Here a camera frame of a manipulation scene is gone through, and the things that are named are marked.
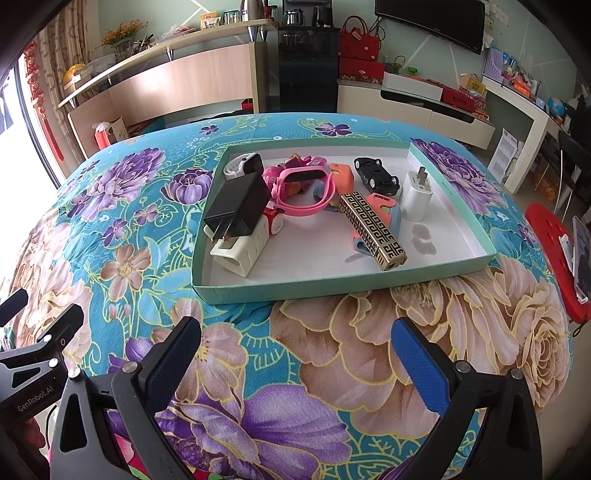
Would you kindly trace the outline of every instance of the black refrigerator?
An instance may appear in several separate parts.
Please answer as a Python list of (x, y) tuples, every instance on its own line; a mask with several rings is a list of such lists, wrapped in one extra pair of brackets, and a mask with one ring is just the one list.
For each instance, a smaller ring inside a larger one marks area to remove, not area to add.
[(339, 29), (279, 27), (282, 112), (336, 113), (339, 95)]

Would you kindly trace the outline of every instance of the food package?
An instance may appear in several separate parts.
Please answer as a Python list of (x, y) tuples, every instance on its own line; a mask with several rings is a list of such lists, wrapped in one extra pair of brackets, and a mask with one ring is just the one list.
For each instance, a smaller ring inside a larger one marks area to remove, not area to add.
[(200, 16), (201, 30), (217, 27), (222, 23), (222, 17), (218, 17), (217, 12), (209, 12)]
[(92, 78), (92, 68), (83, 63), (72, 65), (62, 78), (62, 86), (67, 95), (71, 95), (77, 88), (90, 81)]

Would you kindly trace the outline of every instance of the black power adapter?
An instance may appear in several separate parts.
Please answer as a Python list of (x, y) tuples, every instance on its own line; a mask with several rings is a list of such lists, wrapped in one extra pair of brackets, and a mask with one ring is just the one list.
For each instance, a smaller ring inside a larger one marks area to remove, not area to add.
[(260, 173), (228, 180), (203, 219), (214, 232), (212, 242), (252, 235), (270, 199), (271, 192)]

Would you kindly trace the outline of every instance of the toy car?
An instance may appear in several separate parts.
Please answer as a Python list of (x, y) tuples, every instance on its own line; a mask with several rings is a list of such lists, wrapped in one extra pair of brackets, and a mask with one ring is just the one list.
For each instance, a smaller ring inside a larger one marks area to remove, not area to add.
[(379, 158), (356, 158), (355, 170), (370, 193), (393, 197), (400, 189), (398, 177), (390, 175)]

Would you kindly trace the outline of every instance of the white tray bottom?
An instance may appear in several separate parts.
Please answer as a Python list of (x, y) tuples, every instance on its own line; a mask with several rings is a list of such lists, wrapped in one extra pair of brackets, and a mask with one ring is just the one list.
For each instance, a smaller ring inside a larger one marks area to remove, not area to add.
[[(355, 176), (355, 190), (364, 196), (369, 192), (355, 171), (355, 158), (381, 158), (384, 168), (399, 178), (401, 186), (407, 172), (417, 171), (422, 165), (408, 150), (394, 148), (318, 147), (266, 150), (260, 153), (264, 166), (268, 167), (285, 161), (292, 151), (302, 157), (319, 156), (330, 163), (349, 165)], [(406, 250), (408, 259), (397, 268), (398, 271), (486, 255), (445, 192), (431, 177), (430, 182), (433, 196), (423, 220), (415, 223), (402, 219), (398, 242)], [(302, 196), (292, 197), (290, 201), (294, 205), (310, 205), (314, 203), (311, 195), (310, 189)], [(283, 229), (269, 239), (247, 278), (235, 275), (214, 262), (209, 255), (211, 247), (208, 247), (203, 261), (202, 285), (280, 283), (380, 272), (373, 257), (353, 250), (352, 239), (353, 226), (340, 212), (322, 211), (308, 217), (286, 216)]]

